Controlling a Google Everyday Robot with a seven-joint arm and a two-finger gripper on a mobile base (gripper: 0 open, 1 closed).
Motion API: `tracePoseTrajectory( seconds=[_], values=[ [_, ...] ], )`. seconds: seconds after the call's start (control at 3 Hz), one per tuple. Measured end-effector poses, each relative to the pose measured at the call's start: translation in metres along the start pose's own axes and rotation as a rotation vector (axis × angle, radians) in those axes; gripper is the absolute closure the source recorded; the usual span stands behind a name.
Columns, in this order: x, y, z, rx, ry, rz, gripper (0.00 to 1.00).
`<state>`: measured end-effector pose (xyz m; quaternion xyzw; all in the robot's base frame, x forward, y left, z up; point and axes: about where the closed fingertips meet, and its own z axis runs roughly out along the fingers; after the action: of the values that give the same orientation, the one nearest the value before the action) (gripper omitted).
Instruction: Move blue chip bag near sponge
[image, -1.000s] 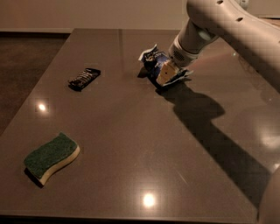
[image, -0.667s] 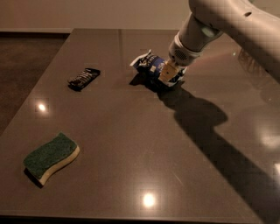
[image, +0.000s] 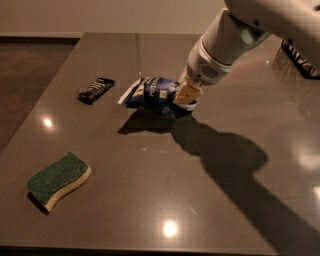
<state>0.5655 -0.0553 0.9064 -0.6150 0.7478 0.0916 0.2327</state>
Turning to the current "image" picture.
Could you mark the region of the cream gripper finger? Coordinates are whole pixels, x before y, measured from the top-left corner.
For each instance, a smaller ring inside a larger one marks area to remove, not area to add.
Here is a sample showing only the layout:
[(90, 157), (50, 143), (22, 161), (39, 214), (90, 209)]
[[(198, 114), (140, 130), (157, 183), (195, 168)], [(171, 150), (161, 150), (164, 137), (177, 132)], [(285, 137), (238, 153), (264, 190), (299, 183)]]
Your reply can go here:
[(202, 85), (200, 82), (185, 81), (179, 86), (174, 104), (190, 104), (196, 101), (203, 94)]

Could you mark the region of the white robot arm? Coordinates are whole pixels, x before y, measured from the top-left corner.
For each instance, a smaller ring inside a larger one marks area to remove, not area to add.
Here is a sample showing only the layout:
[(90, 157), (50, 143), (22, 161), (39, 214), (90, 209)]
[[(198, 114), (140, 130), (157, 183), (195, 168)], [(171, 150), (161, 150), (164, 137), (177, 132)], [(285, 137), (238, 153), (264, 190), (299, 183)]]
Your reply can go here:
[(174, 99), (189, 105), (202, 87), (226, 76), (237, 59), (273, 34), (315, 69), (320, 67), (320, 12), (308, 0), (224, 0), (221, 10), (190, 51)]

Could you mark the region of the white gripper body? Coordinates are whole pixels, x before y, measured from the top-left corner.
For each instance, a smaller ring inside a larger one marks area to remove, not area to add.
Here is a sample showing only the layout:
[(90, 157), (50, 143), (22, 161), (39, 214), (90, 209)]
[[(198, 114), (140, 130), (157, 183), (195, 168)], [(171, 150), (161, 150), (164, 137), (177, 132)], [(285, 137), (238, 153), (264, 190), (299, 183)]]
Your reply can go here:
[(218, 62), (204, 47), (203, 37), (197, 41), (189, 53), (179, 83), (193, 81), (202, 85), (215, 85), (231, 72), (233, 65)]

